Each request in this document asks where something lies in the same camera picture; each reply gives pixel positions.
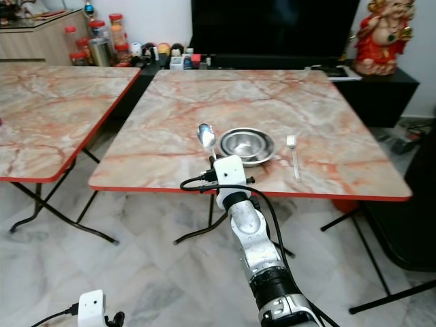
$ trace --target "wooden cabinet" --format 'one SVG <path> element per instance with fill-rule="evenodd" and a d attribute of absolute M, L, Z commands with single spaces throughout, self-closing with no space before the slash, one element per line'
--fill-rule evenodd
<path fill-rule="evenodd" d="M 18 20 L 0 29 L 0 61 L 45 61 L 49 65 L 72 65 L 64 29 L 75 25 L 87 36 L 87 20 L 82 10 L 65 13 L 51 20 Z"/>

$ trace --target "metal canister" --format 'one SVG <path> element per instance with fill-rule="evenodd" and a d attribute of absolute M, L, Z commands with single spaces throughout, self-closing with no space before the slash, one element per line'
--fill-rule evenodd
<path fill-rule="evenodd" d="M 96 66 L 110 67 L 114 63 L 113 53 L 108 38 L 97 38 L 88 41 Z"/>

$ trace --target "stainless steel bowl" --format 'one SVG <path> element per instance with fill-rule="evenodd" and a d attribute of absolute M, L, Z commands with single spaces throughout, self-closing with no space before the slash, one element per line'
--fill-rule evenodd
<path fill-rule="evenodd" d="M 238 155 L 246 168 L 270 160 L 275 153 L 273 139 L 254 128 L 236 128 L 225 132 L 219 139 L 222 155 Z"/>
<path fill-rule="evenodd" d="M 248 159 L 259 155 L 266 148 L 265 140 L 252 131 L 235 131 L 223 138 L 221 143 L 226 153 Z"/>

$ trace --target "metal spoon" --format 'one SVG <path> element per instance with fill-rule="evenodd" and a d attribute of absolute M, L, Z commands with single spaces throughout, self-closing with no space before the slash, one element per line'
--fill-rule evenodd
<path fill-rule="evenodd" d="M 297 136 L 294 134 L 288 135 L 286 138 L 286 145 L 292 151 L 292 160 L 294 161 L 294 174 L 297 182 L 301 183 L 300 170 L 298 169 L 298 158 L 297 158 Z"/>
<path fill-rule="evenodd" d="M 200 124 L 197 129 L 197 137 L 201 145 L 208 151 L 212 152 L 213 159 L 217 159 L 215 154 L 215 143 L 217 142 L 217 137 L 212 129 L 212 126 L 208 124 Z"/>

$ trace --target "marble-pattern tabletop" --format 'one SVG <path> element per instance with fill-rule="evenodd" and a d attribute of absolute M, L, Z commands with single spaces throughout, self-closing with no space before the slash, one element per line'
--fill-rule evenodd
<path fill-rule="evenodd" d="M 402 201 L 403 177 L 321 72 L 160 71 L 94 171 L 106 191 L 180 192 L 180 182 L 209 167 L 196 129 L 218 134 L 252 127 L 270 134 L 277 152 L 246 169 L 255 188 L 274 196 Z M 298 136 L 302 182 L 294 178 L 286 136 Z"/>
<path fill-rule="evenodd" d="M 0 64 L 0 181 L 57 180 L 139 73 Z"/>

